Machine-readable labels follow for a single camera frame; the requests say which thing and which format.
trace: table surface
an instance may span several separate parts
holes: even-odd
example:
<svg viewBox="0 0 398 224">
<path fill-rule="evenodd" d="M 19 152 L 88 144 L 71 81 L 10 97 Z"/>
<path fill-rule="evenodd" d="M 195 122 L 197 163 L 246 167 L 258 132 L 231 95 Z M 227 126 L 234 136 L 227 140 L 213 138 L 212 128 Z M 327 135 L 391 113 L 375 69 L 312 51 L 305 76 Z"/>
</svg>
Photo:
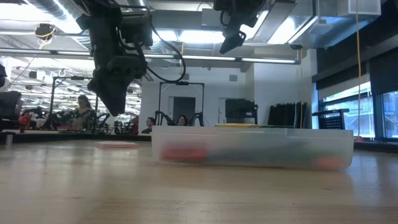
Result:
<svg viewBox="0 0 398 224">
<path fill-rule="evenodd" d="M 149 142 L 0 146 L 0 223 L 398 223 L 398 155 L 341 172 L 159 164 Z"/>
</svg>

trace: woman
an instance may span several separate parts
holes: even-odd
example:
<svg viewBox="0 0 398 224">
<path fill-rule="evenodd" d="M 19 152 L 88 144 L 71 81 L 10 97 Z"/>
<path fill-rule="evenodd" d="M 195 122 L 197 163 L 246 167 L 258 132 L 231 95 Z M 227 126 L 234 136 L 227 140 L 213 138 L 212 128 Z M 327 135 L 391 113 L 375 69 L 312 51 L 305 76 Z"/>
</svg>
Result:
<svg viewBox="0 0 398 224">
<path fill-rule="evenodd" d="M 87 96 L 80 95 L 77 100 L 79 107 L 75 110 L 76 118 L 72 120 L 72 128 L 75 130 L 88 129 L 88 120 L 94 111 Z"/>
<path fill-rule="evenodd" d="M 188 119 L 185 115 L 181 115 L 178 118 L 177 126 L 188 126 Z"/>
</svg>

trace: yellow cable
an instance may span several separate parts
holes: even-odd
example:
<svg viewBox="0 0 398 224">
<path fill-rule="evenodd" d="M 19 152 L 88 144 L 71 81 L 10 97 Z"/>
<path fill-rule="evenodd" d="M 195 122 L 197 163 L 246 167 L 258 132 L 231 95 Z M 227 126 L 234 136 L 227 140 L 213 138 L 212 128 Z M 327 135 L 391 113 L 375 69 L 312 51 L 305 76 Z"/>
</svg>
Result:
<svg viewBox="0 0 398 224">
<path fill-rule="evenodd" d="M 47 39 L 49 38 L 49 35 L 46 36 L 45 40 L 43 41 L 43 43 L 40 45 L 39 50 L 42 50 L 42 48 L 47 44 Z"/>
<path fill-rule="evenodd" d="M 52 31 L 49 32 L 48 34 L 44 34 L 44 35 L 37 35 L 37 34 L 35 34 L 35 35 L 36 35 L 36 37 L 48 37 L 49 35 L 53 34 L 54 32 L 55 32 L 55 28 L 52 29 Z"/>
<path fill-rule="evenodd" d="M 358 137 L 361 132 L 361 50 L 359 45 L 358 0 L 356 0 L 356 50 L 358 53 Z"/>
<path fill-rule="evenodd" d="M 303 49 L 301 49 L 301 61 L 303 61 Z M 303 67 L 302 65 L 300 65 L 301 67 L 301 83 L 303 83 Z M 300 129 L 303 129 L 303 101 L 301 102 L 301 112 L 300 112 Z"/>
</svg>

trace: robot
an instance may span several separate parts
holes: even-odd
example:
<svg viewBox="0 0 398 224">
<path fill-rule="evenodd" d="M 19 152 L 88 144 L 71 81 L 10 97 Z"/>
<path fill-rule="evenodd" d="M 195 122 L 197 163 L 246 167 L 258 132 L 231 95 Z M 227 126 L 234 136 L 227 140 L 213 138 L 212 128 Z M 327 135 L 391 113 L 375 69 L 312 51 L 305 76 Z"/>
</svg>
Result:
<svg viewBox="0 0 398 224">
<path fill-rule="evenodd" d="M 152 23 L 149 6 L 123 6 L 115 0 L 74 1 L 86 12 L 76 22 L 82 30 L 88 30 L 90 33 L 91 56 L 96 67 L 88 89 L 97 93 L 113 116 L 123 114 L 126 90 L 133 79 L 143 77 L 148 70 L 156 77 L 165 80 L 148 67 L 142 50 L 143 46 L 149 47 L 153 44 L 152 31 L 158 35 Z M 221 21 L 224 25 L 225 41 L 220 53 L 225 54 L 242 46 L 246 34 L 239 30 L 241 25 L 254 27 L 265 1 L 214 1 L 214 10 L 221 11 Z M 136 10 L 122 13 L 122 8 Z M 185 76 L 185 61 L 173 45 L 166 41 L 164 43 L 176 51 L 176 59 L 182 60 L 181 77 L 171 80 L 179 82 Z"/>
</svg>

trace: red object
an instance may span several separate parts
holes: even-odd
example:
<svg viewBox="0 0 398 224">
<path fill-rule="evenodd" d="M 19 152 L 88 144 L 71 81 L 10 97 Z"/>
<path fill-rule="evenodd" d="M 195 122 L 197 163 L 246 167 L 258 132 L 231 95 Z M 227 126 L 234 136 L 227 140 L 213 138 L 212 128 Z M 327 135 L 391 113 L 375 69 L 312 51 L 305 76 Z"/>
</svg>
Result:
<svg viewBox="0 0 398 224">
<path fill-rule="evenodd" d="M 181 162 L 204 162 L 207 150 L 202 144 L 171 144 L 161 153 L 161 159 Z"/>
<path fill-rule="evenodd" d="M 25 129 L 30 129 L 30 121 L 32 119 L 32 115 L 25 115 L 25 116 L 21 116 L 18 121 L 21 124 L 25 125 Z"/>
<path fill-rule="evenodd" d="M 340 158 L 321 157 L 317 160 L 317 166 L 321 169 L 335 170 L 344 167 L 344 162 Z"/>
<path fill-rule="evenodd" d="M 135 118 L 133 118 L 130 121 L 132 123 L 131 133 L 130 134 L 139 134 L 139 131 L 138 131 L 138 120 L 139 120 L 139 117 L 136 116 Z"/>
<path fill-rule="evenodd" d="M 357 136 L 354 139 L 354 142 L 365 142 L 361 136 Z"/>
</svg>

